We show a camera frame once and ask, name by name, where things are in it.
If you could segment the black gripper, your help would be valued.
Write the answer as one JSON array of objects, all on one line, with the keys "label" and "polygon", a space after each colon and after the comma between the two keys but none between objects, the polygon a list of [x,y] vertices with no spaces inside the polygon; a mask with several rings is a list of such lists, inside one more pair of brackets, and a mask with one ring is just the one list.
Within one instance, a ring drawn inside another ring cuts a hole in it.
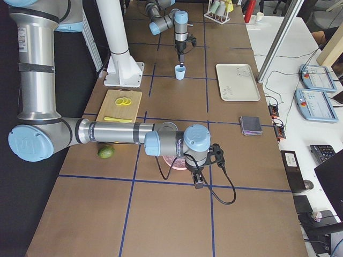
[{"label": "black gripper", "polygon": [[175,49],[178,54],[178,59],[180,66],[184,65],[184,51],[187,48],[187,42],[186,41],[175,41]]},{"label": "black gripper", "polygon": [[190,160],[189,158],[185,158],[185,166],[186,168],[192,172],[193,183],[196,190],[203,188],[204,186],[204,179],[201,171],[206,167],[211,165],[211,161],[205,161],[203,164],[197,162],[197,164]]}]

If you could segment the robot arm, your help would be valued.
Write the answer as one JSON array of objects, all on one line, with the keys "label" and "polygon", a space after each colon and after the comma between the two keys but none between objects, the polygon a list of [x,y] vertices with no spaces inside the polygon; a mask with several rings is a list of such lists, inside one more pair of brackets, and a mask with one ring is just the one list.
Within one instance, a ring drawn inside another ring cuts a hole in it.
[{"label": "robot arm", "polygon": [[[63,118],[56,111],[54,31],[81,32],[83,1],[4,1],[16,22],[21,75],[21,125],[8,135],[11,150],[21,159],[37,162],[75,144],[119,142],[144,144],[150,156],[185,156],[185,166],[192,172],[195,188],[206,180],[202,170],[211,165],[210,133],[202,125],[191,125],[184,132],[175,124],[91,122],[88,119]],[[187,31],[188,13],[173,9],[162,17],[160,10],[174,1],[147,1],[146,14],[151,32],[156,35],[174,28],[175,48],[180,68],[185,68],[186,42],[193,40]],[[96,1],[110,54],[109,86],[139,87],[144,63],[130,55],[120,1]]]},{"label": "robot arm", "polygon": [[172,9],[168,14],[161,15],[161,11],[171,7],[175,1],[147,1],[145,12],[150,18],[149,28],[153,35],[174,28],[175,49],[178,55],[180,66],[184,65],[185,49],[187,48],[188,39],[188,13],[179,9]]}]

